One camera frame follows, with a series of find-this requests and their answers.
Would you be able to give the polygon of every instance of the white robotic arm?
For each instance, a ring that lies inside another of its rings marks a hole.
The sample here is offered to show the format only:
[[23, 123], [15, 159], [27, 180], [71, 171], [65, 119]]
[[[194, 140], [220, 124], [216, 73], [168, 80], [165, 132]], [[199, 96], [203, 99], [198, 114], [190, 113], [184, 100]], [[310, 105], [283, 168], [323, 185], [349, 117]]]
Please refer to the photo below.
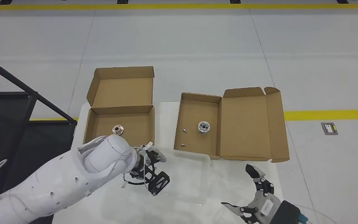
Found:
[[30, 223], [54, 214], [91, 195], [119, 174], [143, 170], [144, 163], [139, 166], [142, 160], [142, 155], [115, 134], [71, 148], [0, 195], [1, 223]]

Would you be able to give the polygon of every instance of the robotic arm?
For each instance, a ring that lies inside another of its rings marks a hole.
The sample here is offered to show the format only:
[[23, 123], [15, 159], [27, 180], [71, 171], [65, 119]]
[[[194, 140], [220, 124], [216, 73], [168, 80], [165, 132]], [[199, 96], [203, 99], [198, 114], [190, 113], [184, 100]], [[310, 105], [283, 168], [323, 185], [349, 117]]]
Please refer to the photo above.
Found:
[[222, 205], [240, 216], [245, 223], [260, 224], [298, 224], [306, 223], [307, 218], [299, 208], [283, 201], [274, 195], [274, 185], [265, 179], [265, 173], [259, 168], [246, 165], [246, 172], [253, 179], [256, 186], [255, 198], [248, 206], [233, 206], [227, 202]]
[[78, 202], [119, 174], [129, 173], [144, 180], [152, 195], [157, 195], [169, 182], [165, 172], [155, 174], [152, 168], [166, 158], [157, 149], [146, 146], [132, 148], [122, 137], [101, 136], [53, 158], [18, 186], [0, 195], [2, 223], [27, 224], [49, 216]]

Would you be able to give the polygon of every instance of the cardboard box lid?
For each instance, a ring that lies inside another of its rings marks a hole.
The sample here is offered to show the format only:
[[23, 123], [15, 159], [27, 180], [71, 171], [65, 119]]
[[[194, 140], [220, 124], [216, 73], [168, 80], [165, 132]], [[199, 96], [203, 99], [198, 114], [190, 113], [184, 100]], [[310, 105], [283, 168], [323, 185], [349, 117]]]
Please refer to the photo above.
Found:
[[153, 104], [154, 68], [97, 68], [87, 100], [93, 108]]
[[273, 87], [226, 90], [220, 155], [236, 160], [289, 160], [281, 92]]

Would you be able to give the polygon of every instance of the floor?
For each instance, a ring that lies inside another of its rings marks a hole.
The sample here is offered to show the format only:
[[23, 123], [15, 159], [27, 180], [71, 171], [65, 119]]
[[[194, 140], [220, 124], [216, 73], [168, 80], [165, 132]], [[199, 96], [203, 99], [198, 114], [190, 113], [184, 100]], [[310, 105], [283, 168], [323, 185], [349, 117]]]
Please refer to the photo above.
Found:
[[[71, 116], [95, 68], [122, 66], [154, 66], [154, 103], [275, 86], [285, 111], [358, 109], [357, 20], [337, 9], [0, 11], [0, 65]], [[17, 89], [0, 77], [0, 90]], [[58, 115], [38, 104], [32, 117]], [[356, 223], [358, 120], [328, 122], [339, 135], [286, 122], [283, 194], [312, 223]]]

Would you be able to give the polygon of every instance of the small metal component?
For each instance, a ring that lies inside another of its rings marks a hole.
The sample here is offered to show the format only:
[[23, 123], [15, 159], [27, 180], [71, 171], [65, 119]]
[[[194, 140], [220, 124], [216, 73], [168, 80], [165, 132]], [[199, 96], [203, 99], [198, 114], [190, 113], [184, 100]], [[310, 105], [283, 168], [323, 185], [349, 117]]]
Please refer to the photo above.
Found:
[[124, 128], [122, 125], [118, 124], [113, 127], [112, 132], [113, 134], [117, 134], [118, 136], [120, 136], [124, 132]]
[[200, 134], [207, 134], [207, 132], [210, 130], [210, 124], [206, 121], [199, 122], [197, 125], [197, 128], [199, 130]]

